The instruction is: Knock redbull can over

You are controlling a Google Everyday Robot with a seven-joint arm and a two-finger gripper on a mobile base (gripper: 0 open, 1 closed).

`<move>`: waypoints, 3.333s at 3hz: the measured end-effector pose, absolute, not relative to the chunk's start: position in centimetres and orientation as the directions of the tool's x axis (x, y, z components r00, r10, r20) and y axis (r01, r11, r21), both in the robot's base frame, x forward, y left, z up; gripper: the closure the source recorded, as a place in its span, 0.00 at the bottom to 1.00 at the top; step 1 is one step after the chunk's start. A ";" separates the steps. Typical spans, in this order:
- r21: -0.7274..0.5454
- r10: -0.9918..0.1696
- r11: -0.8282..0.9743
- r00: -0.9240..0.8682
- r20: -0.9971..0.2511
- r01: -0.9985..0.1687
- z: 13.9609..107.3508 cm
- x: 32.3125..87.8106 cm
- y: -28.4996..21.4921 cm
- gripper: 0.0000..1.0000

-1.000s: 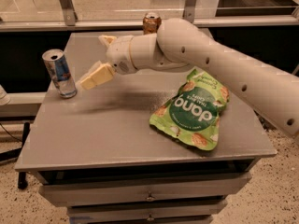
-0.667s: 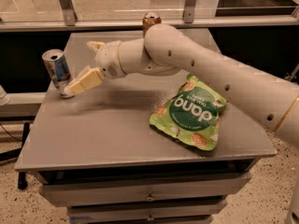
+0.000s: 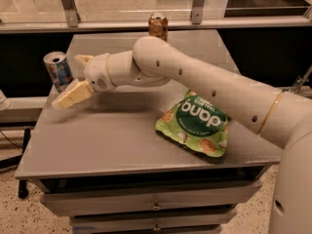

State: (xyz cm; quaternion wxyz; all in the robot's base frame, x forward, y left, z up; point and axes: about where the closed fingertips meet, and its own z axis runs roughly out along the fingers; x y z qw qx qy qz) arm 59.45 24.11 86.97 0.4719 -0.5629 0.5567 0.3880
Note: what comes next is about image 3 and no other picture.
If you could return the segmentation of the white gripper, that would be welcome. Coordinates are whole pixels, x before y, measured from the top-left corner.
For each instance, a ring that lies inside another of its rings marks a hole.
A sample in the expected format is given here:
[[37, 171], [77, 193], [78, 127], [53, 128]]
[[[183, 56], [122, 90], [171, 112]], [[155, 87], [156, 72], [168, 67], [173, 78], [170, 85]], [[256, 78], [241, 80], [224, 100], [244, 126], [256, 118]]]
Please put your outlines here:
[[109, 54], [98, 56], [77, 55], [76, 61], [85, 66], [86, 80], [75, 79], [52, 102], [54, 109], [66, 109], [88, 99], [94, 92], [106, 92], [115, 89], [108, 73]]

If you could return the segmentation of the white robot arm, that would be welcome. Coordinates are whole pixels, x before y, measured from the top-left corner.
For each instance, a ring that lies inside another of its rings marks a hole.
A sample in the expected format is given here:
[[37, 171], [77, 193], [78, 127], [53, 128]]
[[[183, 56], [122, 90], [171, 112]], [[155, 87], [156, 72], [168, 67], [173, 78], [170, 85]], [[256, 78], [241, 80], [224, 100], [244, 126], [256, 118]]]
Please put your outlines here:
[[121, 85], [154, 86], [174, 79], [284, 149], [268, 234], [311, 234], [311, 99], [191, 58], [153, 36], [138, 39], [128, 52], [78, 59], [85, 66], [85, 80], [73, 81], [53, 107], [68, 108], [95, 91]]

